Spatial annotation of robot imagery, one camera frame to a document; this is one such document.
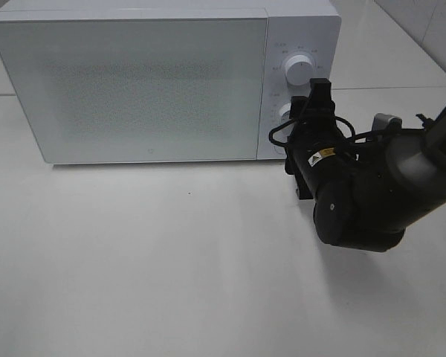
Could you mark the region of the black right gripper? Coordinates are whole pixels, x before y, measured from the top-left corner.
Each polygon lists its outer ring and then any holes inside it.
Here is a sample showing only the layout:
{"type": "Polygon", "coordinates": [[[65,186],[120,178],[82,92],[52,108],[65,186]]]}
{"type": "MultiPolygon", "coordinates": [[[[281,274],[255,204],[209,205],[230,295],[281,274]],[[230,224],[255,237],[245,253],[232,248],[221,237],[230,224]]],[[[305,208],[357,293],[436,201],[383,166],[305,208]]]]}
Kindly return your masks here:
{"type": "Polygon", "coordinates": [[[311,78],[310,87],[308,98],[291,98],[290,119],[296,122],[288,136],[287,156],[295,150],[313,153],[344,139],[336,124],[332,83],[326,78],[311,78]]]}

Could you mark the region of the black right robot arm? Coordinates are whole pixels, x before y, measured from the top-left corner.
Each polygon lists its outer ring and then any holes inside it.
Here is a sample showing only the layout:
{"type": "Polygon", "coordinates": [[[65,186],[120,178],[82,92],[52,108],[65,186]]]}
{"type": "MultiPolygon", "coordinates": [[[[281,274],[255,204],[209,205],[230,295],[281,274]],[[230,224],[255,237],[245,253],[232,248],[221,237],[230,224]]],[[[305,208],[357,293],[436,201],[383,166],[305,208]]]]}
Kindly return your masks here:
{"type": "Polygon", "coordinates": [[[313,79],[293,97],[285,169],[299,199],[314,201],[319,239],[384,252],[407,227],[446,203],[446,107],[419,129],[376,115],[370,131],[346,137],[337,126],[331,83],[313,79]]]}

